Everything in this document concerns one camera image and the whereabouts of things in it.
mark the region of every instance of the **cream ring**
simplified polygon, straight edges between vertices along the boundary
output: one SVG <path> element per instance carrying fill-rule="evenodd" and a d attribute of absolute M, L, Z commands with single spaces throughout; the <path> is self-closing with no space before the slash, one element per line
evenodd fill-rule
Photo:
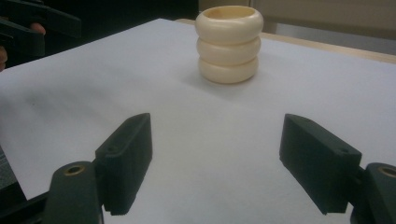
<path fill-rule="evenodd" d="M 229 45 L 254 39 L 263 26 L 262 14 L 252 7 L 213 7 L 198 15 L 195 31 L 204 41 Z"/>
<path fill-rule="evenodd" d="M 198 67 L 201 75 L 208 80 L 231 84 L 245 81 L 246 79 L 253 77 L 259 67 L 259 61 L 256 57 L 250 62 L 239 65 L 219 66 L 213 63 L 208 63 L 200 58 Z"/>
<path fill-rule="evenodd" d="M 197 51 L 202 59 L 218 65 L 241 64 L 251 61 L 260 51 L 259 37 L 238 45 L 212 45 L 201 38 L 197 41 Z"/>

